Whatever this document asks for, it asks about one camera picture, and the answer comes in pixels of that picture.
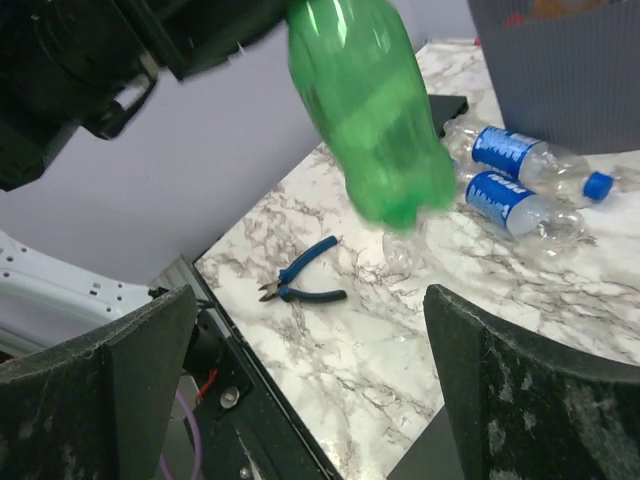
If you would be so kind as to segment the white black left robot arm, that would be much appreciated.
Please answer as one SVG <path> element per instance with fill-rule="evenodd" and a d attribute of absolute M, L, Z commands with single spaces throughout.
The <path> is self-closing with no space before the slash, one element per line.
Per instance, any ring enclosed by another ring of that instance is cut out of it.
<path fill-rule="evenodd" d="M 78 128 L 118 137 L 158 77 L 227 63 L 294 1 L 1 1 L 1 191 L 40 179 Z M 118 95 L 139 89 L 129 103 Z M 162 295 L 31 249 L 1 231 L 1 293 L 92 330 Z"/>

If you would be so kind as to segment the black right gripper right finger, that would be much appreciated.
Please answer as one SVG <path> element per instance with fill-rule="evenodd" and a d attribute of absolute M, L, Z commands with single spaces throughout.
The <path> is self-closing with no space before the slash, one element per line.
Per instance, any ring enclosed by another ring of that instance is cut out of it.
<path fill-rule="evenodd" d="M 467 479 L 636 479 L 639 369 L 497 317 L 442 285 L 423 301 Z"/>

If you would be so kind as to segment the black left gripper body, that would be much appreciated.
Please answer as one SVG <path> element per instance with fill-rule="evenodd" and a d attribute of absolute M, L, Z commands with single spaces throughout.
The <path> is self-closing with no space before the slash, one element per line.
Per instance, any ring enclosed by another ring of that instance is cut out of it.
<path fill-rule="evenodd" d="M 38 180 L 78 128 L 116 138 L 160 72 L 184 81 L 270 33 L 286 1 L 4 1 L 1 189 Z"/>

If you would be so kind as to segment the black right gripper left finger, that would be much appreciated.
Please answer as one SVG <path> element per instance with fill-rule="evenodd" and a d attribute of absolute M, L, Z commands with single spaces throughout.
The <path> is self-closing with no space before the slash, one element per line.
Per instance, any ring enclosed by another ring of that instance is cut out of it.
<path fill-rule="evenodd" d="M 3 363 L 2 478 L 153 478 L 196 310 L 183 286 Z"/>

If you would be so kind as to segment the green plastic bottle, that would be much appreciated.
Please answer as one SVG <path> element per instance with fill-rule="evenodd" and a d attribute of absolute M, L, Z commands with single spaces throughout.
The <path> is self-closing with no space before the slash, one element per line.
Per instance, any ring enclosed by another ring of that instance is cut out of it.
<path fill-rule="evenodd" d="M 456 197 L 403 20 L 388 1 L 295 1 L 287 9 L 293 84 L 368 223 L 413 228 Z"/>

